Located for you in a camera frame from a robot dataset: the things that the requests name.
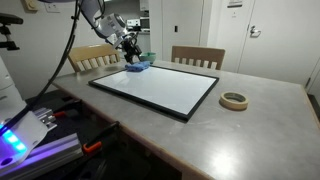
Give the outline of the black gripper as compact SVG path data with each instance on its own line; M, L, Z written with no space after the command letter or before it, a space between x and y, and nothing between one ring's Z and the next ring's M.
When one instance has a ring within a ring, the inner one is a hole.
M142 53L140 47L137 45L138 35L138 32L130 32L128 35L125 36L123 42L121 43L122 49L125 51L125 60L128 63L132 63L133 57L139 57Z

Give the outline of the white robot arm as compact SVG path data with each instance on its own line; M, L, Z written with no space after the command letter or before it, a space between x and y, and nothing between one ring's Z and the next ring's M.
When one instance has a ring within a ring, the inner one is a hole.
M142 53L137 45L137 31L129 31L123 18L117 13L107 13L105 0L40 0L45 3L76 2L76 7L96 35L114 49L125 52L127 63L133 64L133 57Z

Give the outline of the white robot base blue light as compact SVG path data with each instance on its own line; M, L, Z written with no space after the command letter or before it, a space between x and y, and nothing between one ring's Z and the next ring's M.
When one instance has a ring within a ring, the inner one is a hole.
M26 106L2 58L0 57L0 127ZM21 164L44 139L48 128L28 111L13 127L0 137L0 174Z

